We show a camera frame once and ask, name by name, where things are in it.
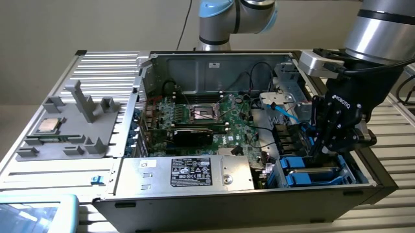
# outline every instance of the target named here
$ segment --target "warning label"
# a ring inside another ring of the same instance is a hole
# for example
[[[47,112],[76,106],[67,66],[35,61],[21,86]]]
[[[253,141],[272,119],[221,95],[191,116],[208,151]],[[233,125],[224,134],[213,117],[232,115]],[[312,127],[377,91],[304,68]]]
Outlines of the warning label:
[[[171,160],[171,180],[173,187],[212,185],[209,158]]]

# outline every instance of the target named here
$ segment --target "metal rack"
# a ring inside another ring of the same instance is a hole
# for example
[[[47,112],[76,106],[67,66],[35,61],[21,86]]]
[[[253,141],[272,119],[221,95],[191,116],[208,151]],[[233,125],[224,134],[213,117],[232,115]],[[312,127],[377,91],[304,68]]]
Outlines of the metal rack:
[[[83,82],[81,89],[97,101],[112,96],[115,101],[128,101],[135,77],[139,75],[137,59],[147,58],[140,52],[88,52],[75,56],[49,95],[60,95],[64,102],[73,102],[63,83],[68,79]],[[311,85],[308,91],[316,94]],[[89,205],[93,197],[111,188],[109,174],[119,165],[117,136],[123,126],[124,111],[117,116],[115,134],[111,138],[108,156],[103,159],[17,162],[12,153],[32,126],[39,121],[43,108],[35,113],[22,134],[0,163],[0,191],[2,194],[73,193],[80,199],[80,233],[116,233],[116,229],[97,210]],[[247,229],[207,231],[207,233],[407,233],[415,232],[415,117],[396,102],[392,95],[375,108],[369,129],[377,136],[372,151],[391,174],[399,190],[375,205],[361,205],[347,212],[333,223],[315,223],[292,226],[275,226]],[[92,176],[105,178],[104,186],[91,185]]]

